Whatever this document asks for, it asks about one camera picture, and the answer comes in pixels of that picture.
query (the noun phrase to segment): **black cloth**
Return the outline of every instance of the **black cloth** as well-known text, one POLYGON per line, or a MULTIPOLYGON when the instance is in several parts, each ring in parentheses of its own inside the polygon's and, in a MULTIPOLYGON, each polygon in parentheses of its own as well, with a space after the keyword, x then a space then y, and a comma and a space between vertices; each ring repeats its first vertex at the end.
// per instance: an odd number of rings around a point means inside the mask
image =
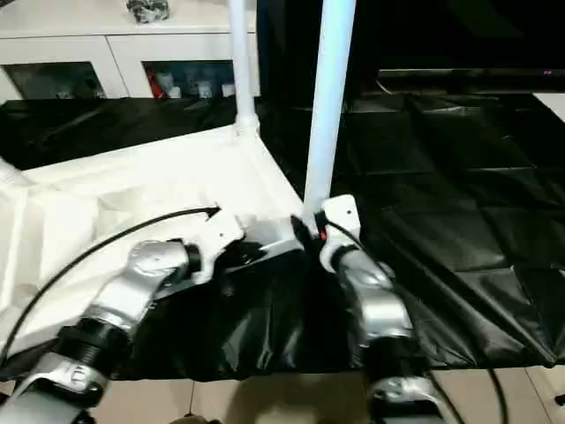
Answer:
MULTIPOLYGON (((260 102, 261 137, 303 192, 312 113, 260 102)), ((21 168, 226 125, 232 99, 8 102, 21 168)), ((532 96, 351 102, 334 194, 390 265, 434 367, 565 363, 565 124, 532 96)), ((207 381, 357 367, 335 279, 297 251, 163 301, 118 378, 207 381)), ((39 349, 11 361, 29 367, 39 349)))

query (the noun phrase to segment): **white cabinet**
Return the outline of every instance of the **white cabinet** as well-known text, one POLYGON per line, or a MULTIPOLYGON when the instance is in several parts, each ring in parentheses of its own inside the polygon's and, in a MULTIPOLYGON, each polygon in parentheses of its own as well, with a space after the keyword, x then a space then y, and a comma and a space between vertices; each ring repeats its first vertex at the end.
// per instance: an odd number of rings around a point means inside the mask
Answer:
POLYGON ((0 40, 2 100, 127 96, 103 36, 0 40))
MULTIPOLYGON (((17 0, 0 8, 0 104, 232 94, 228 0, 169 1, 170 18, 151 24, 137 24, 125 0, 17 0)), ((255 7, 247 0, 259 95, 255 7)))
MULTIPOLYGON (((259 95, 257 41, 254 33, 248 38, 259 95)), ((230 34, 115 35, 108 42, 130 97, 153 97, 151 78, 165 94, 172 87, 200 97, 233 93, 230 34)))

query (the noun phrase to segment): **black cable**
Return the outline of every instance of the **black cable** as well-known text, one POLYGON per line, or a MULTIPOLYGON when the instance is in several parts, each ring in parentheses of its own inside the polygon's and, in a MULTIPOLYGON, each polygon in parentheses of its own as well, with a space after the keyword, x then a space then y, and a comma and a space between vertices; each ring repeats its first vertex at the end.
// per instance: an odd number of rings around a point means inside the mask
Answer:
POLYGON ((4 347, 2 348, 2 353, 0 353, 0 368, 4 367, 5 362, 8 360, 8 354, 10 352, 11 346, 14 343, 14 340, 16 339, 16 336, 18 335, 19 330, 21 329, 21 326, 26 321, 27 316, 30 314, 32 309, 37 304, 37 302, 39 302, 41 300, 43 295, 49 289, 51 289, 57 283, 57 281, 59 281, 65 274, 67 274, 69 271, 71 271, 79 263, 84 261, 88 256, 98 252, 99 250, 101 250, 105 246, 115 242, 116 240, 121 239, 121 238, 123 238, 123 237, 137 231, 137 230, 141 230, 142 228, 148 227, 149 225, 152 225, 154 223, 159 223, 160 221, 165 221, 167 219, 176 218, 178 216, 186 216, 186 215, 208 214, 209 216, 212 216, 213 214, 218 212, 218 210, 220 210, 220 209, 219 208, 193 208, 193 209, 178 210, 177 212, 172 212, 170 214, 157 216, 157 217, 149 219, 149 220, 147 220, 143 223, 138 223, 137 225, 133 225, 132 227, 130 227, 126 230, 120 231, 118 234, 115 234, 115 235, 113 235, 109 238, 106 238, 105 240, 101 241, 97 245, 90 247, 85 252, 80 254, 77 258, 75 258, 72 262, 70 262, 66 267, 64 267, 57 274, 55 274, 53 277, 51 277, 50 280, 45 285, 43 285, 43 287, 35 294, 34 298, 31 299, 31 301, 26 305, 23 312, 21 313, 18 320, 16 321, 16 324, 11 329, 10 335, 8 336, 8 338, 6 338, 6 342, 4 343, 4 347))
POLYGON ((492 368, 487 368, 486 372, 493 382, 494 391, 496 392, 496 397, 498 398, 499 408, 501 409, 501 424, 509 424, 509 404, 507 402, 506 395, 504 394, 504 389, 502 388, 501 381, 492 368))
POLYGON ((427 373, 427 378, 430 379, 433 386, 435 387, 435 389, 440 394, 441 399, 448 405, 448 409, 451 412, 451 414, 455 417, 457 423, 458 424, 465 424, 465 420, 463 419, 463 416, 459 413, 459 410, 457 409, 457 407, 453 403, 453 400, 451 400, 451 398, 448 396, 448 393, 443 389, 443 387, 441 387, 440 382, 438 382, 438 379, 435 378, 435 375, 433 375, 432 371, 427 373))
MULTIPOLYGON (((363 245, 363 243, 361 243, 361 240, 359 240, 357 237, 355 237, 349 230, 343 228, 338 223, 333 223, 333 222, 329 221, 328 219, 326 220, 326 223, 329 226, 334 227, 336 230, 340 231, 348 239, 350 239, 353 243, 355 243, 358 246, 358 248, 361 249, 361 251, 364 254, 366 254, 373 262, 379 263, 373 257, 373 255, 369 252, 369 250, 363 245)), ((506 400, 506 396, 504 395, 504 391, 502 390, 501 382, 498 379, 498 376, 496 375, 496 373, 494 372, 494 370, 492 368, 488 368, 487 371, 488 371, 488 374, 491 377, 491 380, 493 382, 494 391, 496 392, 496 397, 498 398, 498 403, 499 403, 499 406, 500 406, 500 409, 501 409, 501 424, 509 424, 508 403, 507 403, 507 400, 506 400)), ((449 398, 447 392, 441 387, 440 383, 437 381, 437 379, 435 378, 435 376, 431 372, 428 373, 428 378, 430 379, 430 381, 432 382, 433 386, 438 391, 440 396, 446 402, 449 410, 451 411, 451 413, 455 417, 456 421, 459 424, 465 424, 463 416, 459 413, 455 404, 449 398)))

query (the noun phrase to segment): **white pipe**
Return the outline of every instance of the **white pipe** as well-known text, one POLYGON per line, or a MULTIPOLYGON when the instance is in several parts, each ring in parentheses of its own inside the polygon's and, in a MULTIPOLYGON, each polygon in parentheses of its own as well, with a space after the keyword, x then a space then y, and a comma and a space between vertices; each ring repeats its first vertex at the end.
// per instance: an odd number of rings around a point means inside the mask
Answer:
POLYGON ((240 130, 245 128, 256 130, 259 120, 255 114, 251 90, 245 0, 230 0, 230 23, 233 73, 236 83, 236 125, 240 130))
POLYGON ((29 181, 21 171, 17 170, 0 157, 0 191, 9 187, 28 186, 29 181))
POLYGON ((355 3, 356 0, 324 0, 322 8, 304 200, 307 222, 320 211, 332 184, 355 3))

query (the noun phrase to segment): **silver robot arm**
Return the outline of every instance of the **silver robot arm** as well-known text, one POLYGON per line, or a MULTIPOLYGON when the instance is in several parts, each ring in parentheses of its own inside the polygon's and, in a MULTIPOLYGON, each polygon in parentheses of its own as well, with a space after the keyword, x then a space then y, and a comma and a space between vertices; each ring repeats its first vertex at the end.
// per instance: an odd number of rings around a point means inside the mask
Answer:
POLYGON ((355 200, 350 195, 339 196, 325 201, 322 208, 326 243, 320 262, 328 272, 337 274, 352 309, 373 421, 445 422, 440 412, 445 399, 427 377, 427 361, 396 293, 394 274, 369 257, 356 241, 360 222, 355 200))
POLYGON ((195 244, 144 241, 125 268, 96 295, 79 322, 61 329, 46 353, 0 408, 0 424, 87 424, 109 379, 127 359, 135 333, 159 292, 203 284, 215 259, 244 231, 220 211, 197 234, 195 244))

